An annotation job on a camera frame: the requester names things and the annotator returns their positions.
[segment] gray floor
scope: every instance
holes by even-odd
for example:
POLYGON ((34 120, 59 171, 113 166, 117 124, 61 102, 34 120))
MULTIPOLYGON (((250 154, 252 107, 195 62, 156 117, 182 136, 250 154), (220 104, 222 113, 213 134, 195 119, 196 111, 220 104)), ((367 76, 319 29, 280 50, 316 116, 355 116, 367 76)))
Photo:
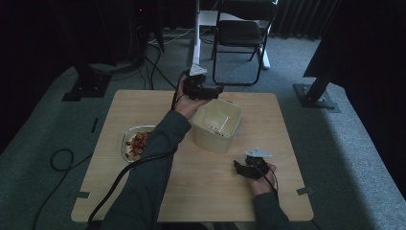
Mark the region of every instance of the gray floor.
MULTIPOLYGON (((321 229, 406 229, 406 202, 353 110, 343 88, 330 84, 327 93, 338 104, 340 113, 322 108, 303 108, 294 91, 294 83, 313 83, 303 73, 318 41, 272 37, 267 52, 271 69, 263 71, 259 82, 250 87, 226 87, 225 91, 271 92, 277 95, 304 183, 311 188, 310 201, 314 220, 321 229)), ((174 39, 166 44, 158 67, 173 83, 191 66, 193 42, 174 39)), ((207 68, 207 87, 211 80, 211 44, 202 42, 200 65, 207 68)), ((151 47, 147 57, 157 59, 151 47)), ((217 74, 220 78, 247 79, 255 75, 256 61, 220 54, 217 74)), ((95 65, 103 70, 105 65, 95 65)), ((52 154, 69 149, 74 164, 88 156, 97 144, 102 124, 114 93, 119 89, 144 89, 150 64, 140 73, 115 75, 104 98, 83 98, 63 103, 78 77, 74 68, 55 80, 8 148, 0 155, 0 229, 31 229, 35 215, 57 186, 64 172, 50 166, 52 154), (96 129, 92 131, 95 119, 96 129)), ((172 87, 154 72, 154 88, 172 87)), ((59 168, 69 165, 64 151, 56 159, 59 168)), ((84 229, 74 223, 70 213, 88 161, 72 169, 43 208, 37 229, 84 229)), ((294 222, 297 229, 316 229, 312 222, 294 222)))

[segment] gray sleeve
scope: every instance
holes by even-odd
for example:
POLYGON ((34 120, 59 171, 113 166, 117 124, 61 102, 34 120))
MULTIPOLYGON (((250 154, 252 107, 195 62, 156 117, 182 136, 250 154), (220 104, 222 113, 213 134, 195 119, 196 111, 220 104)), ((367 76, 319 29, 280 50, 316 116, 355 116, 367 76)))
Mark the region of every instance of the gray sleeve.
MULTIPOLYGON (((142 157, 173 152, 190 129, 191 124, 184 116, 170 111, 152 132, 142 157)), ((170 155, 131 170, 101 229, 154 229, 168 185, 172 160, 173 155, 170 155)))
POLYGON ((288 217, 273 194, 257 195, 253 203, 257 230, 292 229, 288 217))

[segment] plastic container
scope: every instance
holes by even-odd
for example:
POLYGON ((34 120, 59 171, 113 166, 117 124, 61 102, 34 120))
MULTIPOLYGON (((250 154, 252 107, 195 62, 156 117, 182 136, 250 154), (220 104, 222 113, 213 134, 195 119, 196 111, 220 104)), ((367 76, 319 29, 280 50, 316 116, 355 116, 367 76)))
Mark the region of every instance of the plastic container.
POLYGON ((201 148, 225 153, 241 125, 242 109, 222 100, 211 100, 200 106, 192 118, 193 141, 201 148))

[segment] hand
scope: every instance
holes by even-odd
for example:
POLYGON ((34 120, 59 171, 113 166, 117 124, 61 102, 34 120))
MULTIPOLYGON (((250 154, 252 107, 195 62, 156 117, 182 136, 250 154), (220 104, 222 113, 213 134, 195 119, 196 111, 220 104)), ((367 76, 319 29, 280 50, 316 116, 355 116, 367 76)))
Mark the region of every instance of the hand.
POLYGON ((210 100, 192 100, 187 95, 184 95, 183 84, 185 79, 186 76, 182 77, 182 79, 179 82, 175 111, 182 114, 183 116, 186 117, 186 119, 189 120, 197 111, 198 107, 208 103, 210 100))
MULTIPOLYGON (((267 163, 267 165, 268 165, 269 169, 271 169, 271 171, 273 171, 273 172, 275 172, 275 170, 277 169, 277 167, 275 165, 272 165, 269 163, 267 163)), ((268 171, 268 173, 266 174, 266 177, 268 178, 269 181, 271 181, 272 186, 275 188, 275 177, 271 171, 268 171)), ((247 182, 250 185, 254 196, 265 194, 265 193, 273 193, 271 186, 263 177, 261 177, 260 179, 247 178, 247 182)))

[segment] chair leg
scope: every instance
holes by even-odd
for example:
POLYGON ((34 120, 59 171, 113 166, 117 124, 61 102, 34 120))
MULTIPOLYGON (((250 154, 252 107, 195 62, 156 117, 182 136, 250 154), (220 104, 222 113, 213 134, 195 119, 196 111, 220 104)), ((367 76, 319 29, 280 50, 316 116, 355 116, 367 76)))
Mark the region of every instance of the chair leg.
POLYGON ((213 45, 213 50, 212 50, 212 60, 213 60, 213 82, 218 84, 218 82, 215 80, 215 63, 217 62, 217 42, 216 40, 215 44, 213 45))
POLYGON ((257 72, 257 79, 254 81, 253 84, 257 83, 258 80, 259 80, 260 69, 262 68, 263 56, 265 55, 266 41, 267 41, 267 37, 266 37, 265 40, 263 41, 262 52, 260 52, 260 59, 259 59, 258 72, 257 72))
POLYGON ((255 53, 257 52, 257 50, 258 50, 258 47, 255 48, 255 50, 254 50, 253 54, 251 55, 249 61, 251 61, 253 59, 255 53))

